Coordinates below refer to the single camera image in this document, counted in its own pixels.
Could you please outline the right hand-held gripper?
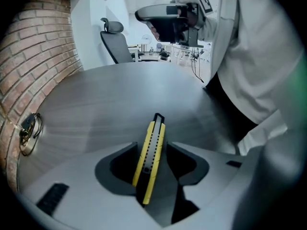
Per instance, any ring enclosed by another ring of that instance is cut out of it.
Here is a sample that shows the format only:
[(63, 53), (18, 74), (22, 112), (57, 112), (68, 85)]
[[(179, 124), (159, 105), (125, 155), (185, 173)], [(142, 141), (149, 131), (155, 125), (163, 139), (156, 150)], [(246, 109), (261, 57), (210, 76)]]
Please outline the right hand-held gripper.
[(140, 8), (135, 17), (149, 29), (155, 28), (160, 42), (197, 46), (198, 32), (212, 13), (209, 0), (172, 0)]

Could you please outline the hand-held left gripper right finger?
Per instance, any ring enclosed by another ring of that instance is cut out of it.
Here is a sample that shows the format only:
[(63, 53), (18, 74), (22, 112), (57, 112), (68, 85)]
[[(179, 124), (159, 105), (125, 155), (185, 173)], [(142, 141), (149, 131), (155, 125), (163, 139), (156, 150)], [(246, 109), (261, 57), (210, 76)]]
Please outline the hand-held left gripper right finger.
[(237, 207), (250, 185), (261, 148), (246, 156), (205, 150), (179, 142), (167, 145), (167, 160), (180, 169), (177, 181), (198, 211), (171, 230), (231, 230)]

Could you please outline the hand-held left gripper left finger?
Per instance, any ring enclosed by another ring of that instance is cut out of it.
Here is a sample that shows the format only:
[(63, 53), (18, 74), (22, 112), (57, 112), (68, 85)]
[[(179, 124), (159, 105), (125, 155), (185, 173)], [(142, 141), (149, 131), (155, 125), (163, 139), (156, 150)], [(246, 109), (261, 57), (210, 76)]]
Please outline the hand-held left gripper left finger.
[(73, 157), (56, 166), (19, 196), (31, 216), (48, 230), (159, 230), (141, 207), (136, 189), (117, 178), (132, 163), (137, 143), (124, 143)]

